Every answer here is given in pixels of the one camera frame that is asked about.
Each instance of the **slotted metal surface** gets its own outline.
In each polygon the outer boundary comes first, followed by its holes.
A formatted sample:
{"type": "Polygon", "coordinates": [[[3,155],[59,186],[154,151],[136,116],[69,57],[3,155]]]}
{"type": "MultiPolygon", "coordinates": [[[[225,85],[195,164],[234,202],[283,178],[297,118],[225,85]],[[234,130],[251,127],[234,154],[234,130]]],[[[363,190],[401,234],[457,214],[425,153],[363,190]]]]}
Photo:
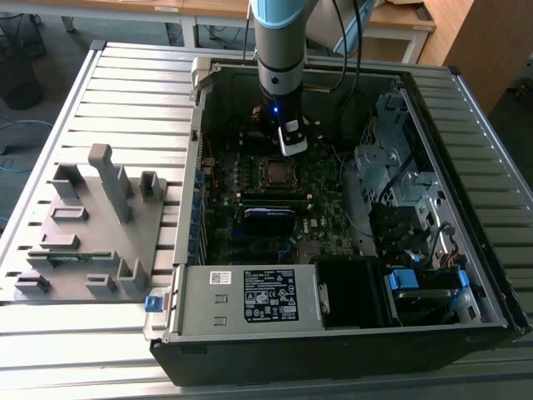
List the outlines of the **slotted metal surface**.
{"type": "MultiPolygon", "coordinates": [[[[81,163],[82,173],[95,174],[86,163],[88,149],[92,143],[109,143],[114,148],[113,161],[126,165],[129,176],[150,169],[170,183],[152,285],[170,282],[192,110],[188,77],[193,58],[201,54],[241,56],[240,52],[213,54],[212,50],[188,52],[122,43],[90,52],[0,242],[2,272],[23,265],[24,248],[39,237],[39,224],[55,196],[53,187],[45,183],[53,165],[81,163]]],[[[318,57],[310,61],[337,63],[318,57]]],[[[533,314],[531,193],[461,80],[438,67],[366,66],[413,74],[496,254],[523,308],[533,314]]],[[[533,339],[524,337],[507,348],[470,355],[439,372],[253,387],[174,387],[148,351],[143,323],[140,304],[0,307],[0,390],[7,390],[0,397],[207,397],[225,393],[230,398],[249,398],[412,388],[414,395],[437,398],[455,386],[451,383],[476,382],[468,392],[474,397],[480,385],[508,379],[529,384],[533,374],[533,339]],[[413,388],[419,386],[425,386],[420,389],[423,392],[413,388]],[[9,392],[16,388],[25,390],[9,392]]],[[[390,395],[376,392],[372,398],[390,395]]]]}

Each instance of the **power supply label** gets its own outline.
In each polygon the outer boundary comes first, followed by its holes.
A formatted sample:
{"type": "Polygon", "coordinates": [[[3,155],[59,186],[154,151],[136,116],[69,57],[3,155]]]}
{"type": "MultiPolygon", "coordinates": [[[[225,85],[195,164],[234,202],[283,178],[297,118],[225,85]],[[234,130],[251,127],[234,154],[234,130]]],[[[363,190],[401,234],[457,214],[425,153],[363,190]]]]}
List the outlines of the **power supply label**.
{"type": "Polygon", "coordinates": [[[249,323],[298,321],[294,269],[245,271],[244,319],[249,323]]]}

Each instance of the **blue cable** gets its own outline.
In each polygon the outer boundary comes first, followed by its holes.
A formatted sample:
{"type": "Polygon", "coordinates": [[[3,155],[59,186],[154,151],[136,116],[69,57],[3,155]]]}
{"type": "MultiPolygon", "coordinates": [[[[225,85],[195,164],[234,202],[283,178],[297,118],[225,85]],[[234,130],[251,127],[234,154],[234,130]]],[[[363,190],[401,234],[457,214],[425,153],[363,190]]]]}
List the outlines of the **blue cable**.
{"type": "Polygon", "coordinates": [[[44,125],[46,127],[49,127],[50,129],[53,128],[53,125],[51,123],[49,123],[49,122],[46,122],[46,121],[39,121],[37,119],[23,119],[21,121],[13,121],[13,122],[9,122],[9,123],[7,123],[5,125],[2,125],[0,127],[0,130],[2,130],[4,128],[7,128],[7,127],[11,127],[12,125],[16,125],[18,123],[35,123],[37,125],[44,125]]]}
{"type": "Polygon", "coordinates": [[[26,169],[10,169],[10,168],[4,168],[0,167],[0,171],[4,171],[5,173],[29,173],[32,171],[33,168],[26,168],[26,169]]]}
{"type": "MultiPolygon", "coordinates": [[[[0,118],[2,119],[3,121],[7,121],[7,124],[5,125],[2,125],[0,127],[0,131],[4,128],[7,128],[7,127],[11,127],[12,125],[16,125],[16,124],[19,124],[19,123],[34,123],[34,124],[37,124],[37,125],[44,125],[46,127],[49,127],[50,129],[53,128],[53,125],[49,122],[46,122],[46,121],[39,121],[37,119],[23,119],[21,121],[9,121],[7,119],[3,119],[3,118],[0,118]]],[[[26,168],[26,169],[11,169],[11,168],[5,168],[5,167],[0,167],[0,171],[4,171],[5,173],[29,173],[30,171],[32,171],[33,168],[26,168]]]]}

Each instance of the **wooden table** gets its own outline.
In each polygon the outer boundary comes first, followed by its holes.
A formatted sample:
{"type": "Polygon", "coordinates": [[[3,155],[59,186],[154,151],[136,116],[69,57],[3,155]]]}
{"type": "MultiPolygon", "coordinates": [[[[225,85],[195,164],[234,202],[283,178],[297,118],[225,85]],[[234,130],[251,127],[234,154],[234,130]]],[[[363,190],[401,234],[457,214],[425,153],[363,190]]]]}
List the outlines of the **wooden table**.
{"type": "MultiPolygon", "coordinates": [[[[186,48],[197,47],[198,25],[244,28],[247,7],[248,0],[0,0],[0,11],[10,13],[180,23],[186,48]]],[[[72,28],[72,19],[63,21],[67,30],[72,28]]],[[[413,7],[386,3],[374,10],[364,36],[407,41],[402,62],[416,63],[435,28],[434,22],[420,20],[413,7]]]]}

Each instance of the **motherboard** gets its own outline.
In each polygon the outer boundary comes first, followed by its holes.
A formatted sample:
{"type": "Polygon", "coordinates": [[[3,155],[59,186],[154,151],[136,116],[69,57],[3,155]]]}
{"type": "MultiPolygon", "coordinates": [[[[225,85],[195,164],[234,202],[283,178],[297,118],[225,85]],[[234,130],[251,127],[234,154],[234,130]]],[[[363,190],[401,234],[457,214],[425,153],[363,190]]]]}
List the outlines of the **motherboard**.
{"type": "Polygon", "coordinates": [[[316,140],[283,157],[259,132],[226,128],[204,137],[203,156],[208,264],[307,264],[354,253],[343,162],[331,145],[316,140]]]}

